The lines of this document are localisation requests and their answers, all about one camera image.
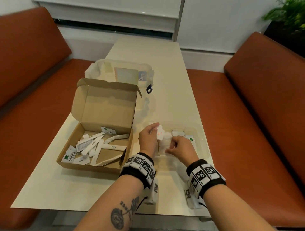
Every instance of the white table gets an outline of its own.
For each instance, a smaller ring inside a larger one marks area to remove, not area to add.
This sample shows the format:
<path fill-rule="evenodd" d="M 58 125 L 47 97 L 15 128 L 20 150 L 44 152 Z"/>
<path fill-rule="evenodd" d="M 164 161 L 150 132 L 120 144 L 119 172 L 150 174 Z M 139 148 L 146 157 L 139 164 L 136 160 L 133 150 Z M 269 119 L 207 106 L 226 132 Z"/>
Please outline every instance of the white table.
<path fill-rule="evenodd" d="M 138 133 L 143 121 L 192 122 L 203 130 L 178 43 L 122 36 L 106 58 L 147 63 L 155 71 L 148 108 L 135 114 L 132 154 L 139 151 Z M 114 182 L 107 179 L 110 175 L 104 173 L 64 169 L 56 163 L 76 124 L 77 121 L 70 114 L 15 199 L 13 208 L 88 211 Z M 203 142 L 202 147 L 204 152 L 209 153 L 206 143 Z M 211 156 L 207 161 L 213 163 Z M 210 216 L 205 208 L 188 208 L 182 189 L 183 181 L 176 172 L 159 171 L 157 178 L 160 193 L 155 214 Z M 140 213 L 151 211 L 144 205 Z"/>

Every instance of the wristband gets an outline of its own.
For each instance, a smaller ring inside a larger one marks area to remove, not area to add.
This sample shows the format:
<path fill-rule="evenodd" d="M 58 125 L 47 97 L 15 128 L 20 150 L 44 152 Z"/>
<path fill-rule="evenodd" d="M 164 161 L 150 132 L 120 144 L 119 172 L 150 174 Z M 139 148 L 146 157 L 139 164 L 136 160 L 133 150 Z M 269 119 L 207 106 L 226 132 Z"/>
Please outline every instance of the wristband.
<path fill-rule="evenodd" d="M 196 198 L 203 198 L 204 193 L 215 185 L 226 185 L 226 179 L 205 160 L 195 161 L 186 172 L 189 176 L 188 186 Z"/>
<path fill-rule="evenodd" d="M 132 175 L 142 181 L 144 189 L 146 187 L 150 189 L 150 186 L 156 175 L 156 170 L 153 166 L 152 158 L 142 152 L 133 155 L 122 166 L 120 176 L 126 174 Z"/>

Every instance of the forearm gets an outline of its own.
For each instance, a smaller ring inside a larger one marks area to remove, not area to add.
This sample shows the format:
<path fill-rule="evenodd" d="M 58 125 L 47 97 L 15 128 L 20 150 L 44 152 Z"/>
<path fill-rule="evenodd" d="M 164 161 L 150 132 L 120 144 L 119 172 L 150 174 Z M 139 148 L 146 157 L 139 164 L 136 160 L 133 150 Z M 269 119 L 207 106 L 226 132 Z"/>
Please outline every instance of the forearm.
<path fill-rule="evenodd" d="M 119 177 L 95 202 L 75 231 L 128 230 L 142 198 L 143 183 L 131 176 Z"/>
<path fill-rule="evenodd" d="M 245 201 L 225 185 L 208 189 L 203 199 L 219 231 L 274 231 Z"/>

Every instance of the left hand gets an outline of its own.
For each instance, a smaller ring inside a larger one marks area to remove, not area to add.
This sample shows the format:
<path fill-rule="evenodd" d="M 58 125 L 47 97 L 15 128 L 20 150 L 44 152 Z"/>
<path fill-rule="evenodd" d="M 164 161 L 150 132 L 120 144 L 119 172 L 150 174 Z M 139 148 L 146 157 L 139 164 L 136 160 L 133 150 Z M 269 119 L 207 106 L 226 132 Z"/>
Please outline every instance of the left hand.
<path fill-rule="evenodd" d="M 155 157 L 155 148 L 157 145 L 157 126 L 159 125 L 159 123 L 148 125 L 139 134 L 140 152 L 145 153 L 152 159 Z"/>

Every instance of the box lid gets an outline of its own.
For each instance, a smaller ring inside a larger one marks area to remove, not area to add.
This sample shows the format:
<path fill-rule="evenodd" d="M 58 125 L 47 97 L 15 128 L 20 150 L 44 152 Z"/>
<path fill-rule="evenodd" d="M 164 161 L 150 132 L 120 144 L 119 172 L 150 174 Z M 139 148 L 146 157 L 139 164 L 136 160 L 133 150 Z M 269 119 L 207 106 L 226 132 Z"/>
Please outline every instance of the box lid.
<path fill-rule="evenodd" d="M 77 83 L 72 116 L 88 131 L 102 127 L 128 132 L 135 113 L 137 85 L 82 78 Z"/>

